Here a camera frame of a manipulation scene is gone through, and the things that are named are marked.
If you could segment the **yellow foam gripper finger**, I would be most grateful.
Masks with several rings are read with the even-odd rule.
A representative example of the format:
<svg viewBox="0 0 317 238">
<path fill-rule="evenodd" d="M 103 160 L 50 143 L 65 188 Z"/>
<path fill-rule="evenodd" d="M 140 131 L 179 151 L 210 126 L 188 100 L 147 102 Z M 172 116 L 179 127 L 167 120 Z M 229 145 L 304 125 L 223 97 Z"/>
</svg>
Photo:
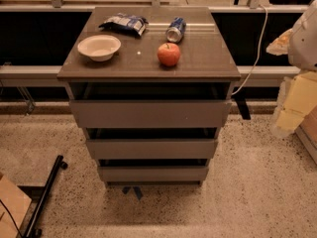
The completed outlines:
<svg viewBox="0 0 317 238">
<path fill-rule="evenodd" d="M 288 29 L 266 47 L 266 51 L 275 56 L 288 54 L 289 38 L 292 30 Z"/>
<path fill-rule="evenodd" d="M 272 134 L 287 137 L 317 106 L 317 72 L 304 70 L 281 83 L 272 115 Z"/>
</svg>

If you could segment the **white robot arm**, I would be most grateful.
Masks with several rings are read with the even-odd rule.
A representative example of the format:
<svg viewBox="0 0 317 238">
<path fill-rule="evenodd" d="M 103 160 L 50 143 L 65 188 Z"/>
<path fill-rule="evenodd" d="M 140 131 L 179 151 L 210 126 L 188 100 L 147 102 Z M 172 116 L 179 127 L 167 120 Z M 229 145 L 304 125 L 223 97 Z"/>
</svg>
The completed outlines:
<svg viewBox="0 0 317 238">
<path fill-rule="evenodd" d="M 288 62 L 300 69 L 296 76 L 286 77 L 280 85 L 271 120 L 271 133 L 285 138 L 317 106 L 317 1 L 266 51 L 276 56 L 288 55 Z"/>
</svg>

